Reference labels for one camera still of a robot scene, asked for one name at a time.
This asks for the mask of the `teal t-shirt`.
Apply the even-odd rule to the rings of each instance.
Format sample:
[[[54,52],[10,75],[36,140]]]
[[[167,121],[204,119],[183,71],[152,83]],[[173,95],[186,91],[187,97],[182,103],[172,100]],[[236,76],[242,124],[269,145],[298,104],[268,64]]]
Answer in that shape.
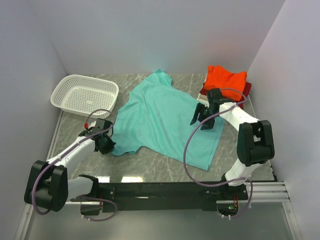
[[[197,104],[191,95],[172,86],[169,75],[157,70],[129,93],[128,102],[118,110],[112,154],[134,154],[146,147],[182,162],[187,140],[196,128],[190,122]],[[224,125],[225,120],[218,117],[213,129],[195,132],[187,147],[187,164],[209,169]]]

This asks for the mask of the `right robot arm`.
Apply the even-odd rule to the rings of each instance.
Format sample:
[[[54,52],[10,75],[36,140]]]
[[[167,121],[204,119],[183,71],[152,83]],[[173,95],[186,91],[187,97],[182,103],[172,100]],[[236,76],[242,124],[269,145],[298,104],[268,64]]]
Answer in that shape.
[[[199,121],[199,125],[187,140],[183,152],[183,165],[187,166],[187,149],[196,131],[213,129],[217,117],[226,120],[238,132],[237,160],[224,174],[222,182],[213,186],[220,186],[221,197],[230,200],[237,194],[237,186],[243,185],[256,168],[274,158],[275,147],[271,123],[268,120],[259,120],[239,107],[247,100],[246,96],[242,96],[243,101],[235,102],[231,98],[224,97],[222,91],[241,93],[232,88],[213,88],[207,91],[208,104],[198,103],[190,122],[193,125]]]

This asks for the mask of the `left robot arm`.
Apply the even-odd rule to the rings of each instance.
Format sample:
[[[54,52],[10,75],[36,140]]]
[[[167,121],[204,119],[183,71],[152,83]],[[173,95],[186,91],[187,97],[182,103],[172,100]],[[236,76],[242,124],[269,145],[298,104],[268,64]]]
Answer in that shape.
[[[84,131],[60,154],[46,161],[37,160],[31,166],[24,201],[39,215],[58,212],[67,201],[80,196],[88,201],[100,196],[96,177],[82,174],[69,180],[68,175],[94,152],[106,155],[114,149],[115,142],[108,135],[113,131],[113,123],[99,118],[84,127]]]

